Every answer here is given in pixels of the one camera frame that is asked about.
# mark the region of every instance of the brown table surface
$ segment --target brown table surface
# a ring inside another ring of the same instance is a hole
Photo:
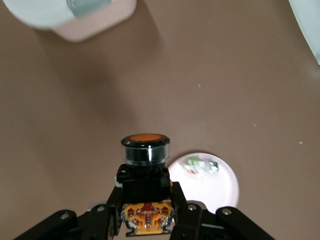
[[[0,33],[2,240],[106,200],[120,140],[149,132],[170,137],[170,162],[227,162],[238,208],[275,239],[319,239],[320,67],[289,2],[139,0],[72,44],[0,1]]]

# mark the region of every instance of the white plate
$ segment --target white plate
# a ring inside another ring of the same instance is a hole
[[[219,172],[192,174],[184,169],[182,162],[196,157],[218,163]],[[200,201],[211,213],[225,207],[236,207],[239,201],[239,183],[234,171],[222,159],[208,153],[191,153],[180,157],[169,167],[172,182],[179,182],[187,201]]]

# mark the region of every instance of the white object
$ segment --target white object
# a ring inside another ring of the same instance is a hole
[[[301,32],[320,65],[320,0],[289,0]]]
[[[192,174],[184,168],[188,158],[215,161],[218,172]],[[187,201],[203,202],[211,213],[221,207],[236,207],[239,201],[239,183],[231,167],[220,158],[207,153],[191,153],[180,157],[169,167],[170,179],[179,182]]]
[[[109,1],[109,4],[103,4],[87,14],[75,16],[67,0],[3,0],[21,22],[36,29],[53,30],[71,42],[84,41],[126,20],[137,5],[137,0]]]

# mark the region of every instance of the white container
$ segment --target white container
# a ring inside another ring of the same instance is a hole
[[[137,0],[3,0],[3,2],[21,22],[36,29],[52,30],[65,40],[74,43],[84,41],[128,19],[137,5]]]
[[[301,32],[320,65],[320,1],[289,0]]]

